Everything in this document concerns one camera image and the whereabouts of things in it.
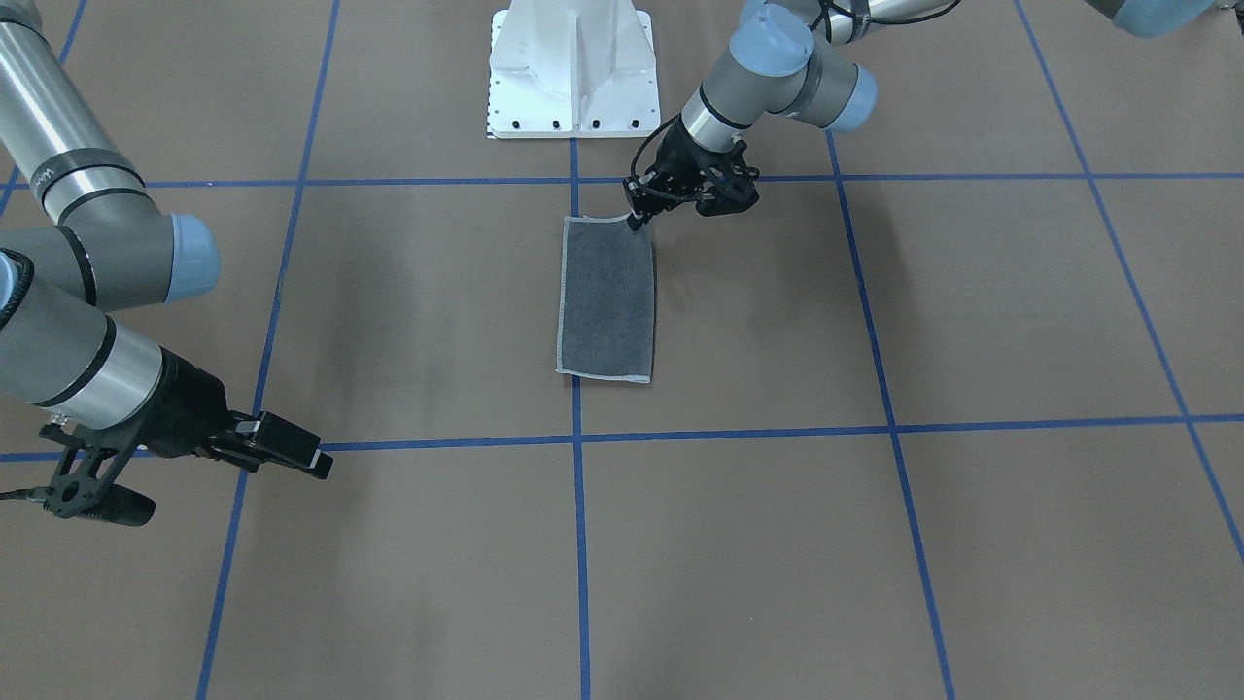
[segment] white plastic bracket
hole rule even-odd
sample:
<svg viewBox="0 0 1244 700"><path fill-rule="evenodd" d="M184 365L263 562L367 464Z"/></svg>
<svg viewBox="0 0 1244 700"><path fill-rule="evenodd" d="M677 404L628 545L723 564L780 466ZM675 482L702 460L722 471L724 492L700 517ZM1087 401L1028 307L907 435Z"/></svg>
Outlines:
<svg viewBox="0 0 1244 700"><path fill-rule="evenodd" d="M631 0L513 0L493 16L488 132L626 138L661 126L652 17Z"/></svg>

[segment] blue joint cap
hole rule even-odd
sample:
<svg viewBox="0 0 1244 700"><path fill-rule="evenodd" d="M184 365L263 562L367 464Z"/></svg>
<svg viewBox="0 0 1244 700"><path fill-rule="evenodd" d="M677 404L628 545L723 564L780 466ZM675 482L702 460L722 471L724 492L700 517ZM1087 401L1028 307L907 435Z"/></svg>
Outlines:
<svg viewBox="0 0 1244 700"><path fill-rule="evenodd" d="M765 77L786 77L807 65L815 40L807 25L781 5L748 2L730 37L730 55Z"/></svg>
<svg viewBox="0 0 1244 700"><path fill-rule="evenodd" d="M12 290L17 286L17 265L9 259L9 255L0 252L0 308L9 303Z"/></svg>
<svg viewBox="0 0 1244 700"><path fill-rule="evenodd" d="M1115 12L1115 26L1152 39L1191 22L1213 4L1214 0L1127 0Z"/></svg>
<svg viewBox="0 0 1244 700"><path fill-rule="evenodd" d="M220 250L211 230L189 214L169 214L173 219L173 272L164 302L211 291L220 279Z"/></svg>
<svg viewBox="0 0 1244 700"><path fill-rule="evenodd" d="M877 106L877 78L863 66L856 66L856 87L838 116L825 127L826 131L855 131L863 126Z"/></svg>

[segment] gray cloth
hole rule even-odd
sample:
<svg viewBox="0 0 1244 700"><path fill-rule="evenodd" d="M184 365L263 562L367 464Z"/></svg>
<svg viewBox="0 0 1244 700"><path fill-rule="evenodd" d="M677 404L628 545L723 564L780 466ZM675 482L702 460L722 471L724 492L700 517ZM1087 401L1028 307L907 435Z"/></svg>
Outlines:
<svg viewBox="0 0 1244 700"><path fill-rule="evenodd" d="M657 274L647 226L626 216L566 216L561 247L557 373L652 382Z"/></svg>

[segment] light blue cap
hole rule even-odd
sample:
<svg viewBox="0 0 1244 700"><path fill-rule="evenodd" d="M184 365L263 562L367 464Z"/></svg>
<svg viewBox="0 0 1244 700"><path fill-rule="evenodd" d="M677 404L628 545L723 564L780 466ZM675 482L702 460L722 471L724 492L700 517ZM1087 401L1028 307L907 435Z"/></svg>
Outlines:
<svg viewBox="0 0 1244 700"><path fill-rule="evenodd" d="M173 274L164 302L207 293L220 279L220 250L205 223L189 214L173 219Z"/></svg>
<svg viewBox="0 0 1244 700"><path fill-rule="evenodd" d="M730 37L730 55L740 66L766 77L799 72L812 55L815 40L807 25L781 5L750 0Z"/></svg>
<svg viewBox="0 0 1244 700"><path fill-rule="evenodd" d="M860 128L877 106L877 78L863 66L856 66L856 70L858 71L856 87L838 116L825 127L829 131L843 132Z"/></svg>
<svg viewBox="0 0 1244 700"><path fill-rule="evenodd" d="M0 252L0 308L9 303L12 290L17 286L17 265L9 255Z"/></svg>
<svg viewBox="0 0 1244 700"><path fill-rule="evenodd" d="M1127 0L1115 26L1142 39L1171 34L1204 12L1214 0Z"/></svg>

